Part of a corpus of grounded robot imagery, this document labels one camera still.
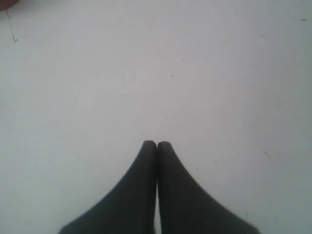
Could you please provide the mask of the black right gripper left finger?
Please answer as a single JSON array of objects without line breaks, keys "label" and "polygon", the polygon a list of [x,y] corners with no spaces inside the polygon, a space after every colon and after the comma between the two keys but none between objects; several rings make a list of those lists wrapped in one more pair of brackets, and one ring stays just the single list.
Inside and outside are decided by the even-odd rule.
[{"label": "black right gripper left finger", "polygon": [[156,144],[147,140],[117,185],[60,233],[153,234],[155,207]]}]

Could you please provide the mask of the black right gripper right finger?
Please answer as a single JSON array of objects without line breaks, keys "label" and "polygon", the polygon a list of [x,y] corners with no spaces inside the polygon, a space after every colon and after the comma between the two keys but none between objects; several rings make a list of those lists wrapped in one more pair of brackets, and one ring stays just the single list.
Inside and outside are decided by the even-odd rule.
[{"label": "black right gripper right finger", "polygon": [[171,143],[158,144],[158,197],[164,234],[257,234],[192,178]]}]

